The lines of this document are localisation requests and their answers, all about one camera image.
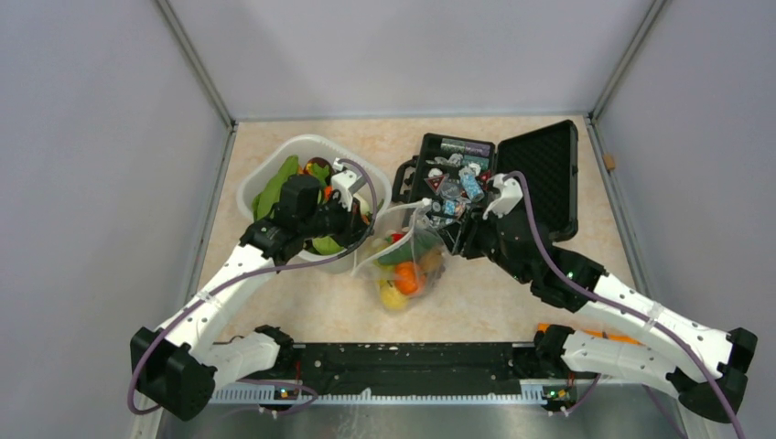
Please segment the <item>black carrying case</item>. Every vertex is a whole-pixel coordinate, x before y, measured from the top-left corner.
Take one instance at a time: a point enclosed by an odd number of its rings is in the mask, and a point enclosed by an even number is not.
[[[429,133],[423,136],[420,153],[396,170],[392,200],[398,203],[411,203],[421,198],[442,201],[426,183],[433,168],[451,175],[458,171],[455,166],[433,163],[435,157],[450,157],[452,154],[443,151],[442,144],[453,141],[487,145],[490,153],[482,158],[488,160],[490,172],[523,172],[528,180],[536,219],[550,230],[551,241],[567,241],[578,230],[577,140],[577,127],[568,120],[506,139],[498,146],[492,142]],[[488,202],[485,198],[475,204],[484,208]],[[433,215],[454,219],[438,211]]]

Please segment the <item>gray wall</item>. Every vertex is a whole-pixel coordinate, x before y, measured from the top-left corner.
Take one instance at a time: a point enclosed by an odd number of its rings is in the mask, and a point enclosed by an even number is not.
[[[772,0],[673,2],[600,124],[654,294],[760,336],[749,439],[773,437],[776,394],[774,23]]]
[[[151,2],[0,4],[0,436],[127,436],[223,140]]]
[[[582,112],[650,0],[173,0],[237,118]]]

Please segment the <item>white plastic basket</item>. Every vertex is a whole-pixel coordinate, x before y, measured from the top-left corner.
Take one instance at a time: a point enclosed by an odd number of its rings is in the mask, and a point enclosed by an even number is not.
[[[379,217],[388,208],[391,203],[391,183],[388,177],[377,167],[373,166],[363,158],[353,154],[344,146],[338,145],[326,137],[315,134],[302,134],[287,140],[284,144],[280,145],[272,155],[270,155],[264,162],[259,165],[245,180],[240,183],[237,188],[237,208],[242,215],[253,220],[253,212],[251,205],[253,198],[264,190],[267,182],[272,176],[277,173],[277,170],[283,164],[287,157],[290,155],[298,155],[299,163],[304,165],[309,159],[313,157],[322,157],[327,159],[330,163],[334,162],[336,158],[349,158],[364,166],[369,174],[372,183],[374,183],[375,191],[377,192],[377,202],[382,205],[380,209],[375,212],[374,218]],[[372,195],[370,194],[369,187],[364,187],[359,190],[358,194],[363,198],[372,202]],[[299,253],[299,258],[304,261],[320,261],[331,257],[321,256],[315,253],[302,251]],[[345,273],[353,268],[356,261],[355,252],[348,257],[342,258],[338,261],[320,265],[323,271],[329,273]]]

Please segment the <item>transparent plastic bag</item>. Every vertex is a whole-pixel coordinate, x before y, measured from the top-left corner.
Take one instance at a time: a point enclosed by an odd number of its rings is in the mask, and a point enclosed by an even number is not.
[[[387,209],[353,269],[353,276],[372,282],[388,309],[405,309],[433,290],[445,271],[449,255],[426,215],[430,209],[428,199]]]

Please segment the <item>beige tabletop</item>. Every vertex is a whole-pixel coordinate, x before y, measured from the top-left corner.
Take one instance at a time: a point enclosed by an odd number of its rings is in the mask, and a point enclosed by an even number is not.
[[[203,286],[228,258],[250,221],[237,209],[240,182],[285,140],[319,134],[378,166],[393,180],[396,168],[417,154],[425,133],[498,143],[571,119],[579,131],[579,233],[561,244],[602,263],[632,284],[587,130],[580,116],[484,117],[240,123],[221,193],[205,263]],[[260,288],[221,334],[247,334],[260,325],[281,327],[297,341],[527,341],[539,323],[601,329],[594,321],[542,304],[528,285],[492,262],[452,258],[437,288],[403,312],[386,311],[366,281],[316,269],[281,273]]]

